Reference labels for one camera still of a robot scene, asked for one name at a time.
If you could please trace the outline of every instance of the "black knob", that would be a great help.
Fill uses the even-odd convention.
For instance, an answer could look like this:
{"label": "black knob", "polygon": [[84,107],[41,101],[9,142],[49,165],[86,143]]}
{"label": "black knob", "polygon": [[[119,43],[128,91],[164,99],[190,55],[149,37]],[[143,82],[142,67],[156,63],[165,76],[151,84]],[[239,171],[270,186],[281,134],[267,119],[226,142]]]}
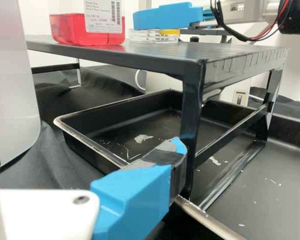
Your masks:
{"label": "black knob", "polygon": [[198,43],[199,42],[199,37],[197,37],[197,36],[190,37],[190,42],[191,43]]}

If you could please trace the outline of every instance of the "barcode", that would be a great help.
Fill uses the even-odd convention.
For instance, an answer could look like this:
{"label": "barcode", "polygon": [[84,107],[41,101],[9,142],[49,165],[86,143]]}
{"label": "barcode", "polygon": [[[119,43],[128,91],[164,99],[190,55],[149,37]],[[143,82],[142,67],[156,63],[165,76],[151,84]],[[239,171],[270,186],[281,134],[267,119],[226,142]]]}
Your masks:
{"label": "barcode", "polygon": [[115,2],[111,2],[111,14],[112,14],[112,22],[116,21],[116,9],[115,9]]}
{"label": "barcode", "polygon": [[118,25],[121,24],[121,9],[120,9],[120,2],[116,2],[116,23]]}

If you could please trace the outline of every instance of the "bottle label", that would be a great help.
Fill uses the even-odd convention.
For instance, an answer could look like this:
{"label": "bottle label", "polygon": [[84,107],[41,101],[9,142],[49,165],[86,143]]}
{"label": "bottle label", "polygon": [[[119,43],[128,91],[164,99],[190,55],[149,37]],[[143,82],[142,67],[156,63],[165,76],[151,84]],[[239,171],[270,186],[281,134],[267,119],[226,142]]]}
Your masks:
{"label": "bottle label", "polygon": [[84,0],[87,33],[122,33],[121,0]]}

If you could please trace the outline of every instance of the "blue clamp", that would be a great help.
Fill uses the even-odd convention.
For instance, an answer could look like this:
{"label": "blue clamp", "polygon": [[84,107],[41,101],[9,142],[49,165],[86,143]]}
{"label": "blue clamp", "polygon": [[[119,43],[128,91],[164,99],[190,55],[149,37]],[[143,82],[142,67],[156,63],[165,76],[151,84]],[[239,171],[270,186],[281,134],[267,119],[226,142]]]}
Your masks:
{"label": "blue clamp", "polygon": [[192,7],[191,2],[161,5],[133,14],[135,30],[188,28],[191,23],[204,20],[204,9]]}
{"label": "blue clamp", "polygon": [[[151,156],[165,164],[156,163],[156,159],[149,161]],[[182,183],[179,178],[172,178],[172,173],[182,166],[186,156],[186,146],[176,137],[163,142],[126,169],[93,181],[90,190],[98,195],[100,210],[92,239],[144,239],[168,213],[171,187]]]}

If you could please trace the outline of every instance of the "screw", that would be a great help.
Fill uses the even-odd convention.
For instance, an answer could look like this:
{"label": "screw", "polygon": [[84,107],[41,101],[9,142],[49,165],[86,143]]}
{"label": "screw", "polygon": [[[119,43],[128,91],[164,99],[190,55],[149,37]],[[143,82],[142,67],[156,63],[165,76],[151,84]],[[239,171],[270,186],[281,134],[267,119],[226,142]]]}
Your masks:
{"label": "screw", "polygon": [[73,200],[73,203],[76,205],[82,205],[82,204],[87,203],[89,200],[90,200],[90,198],[87,196],[79,196],[75,200]]}

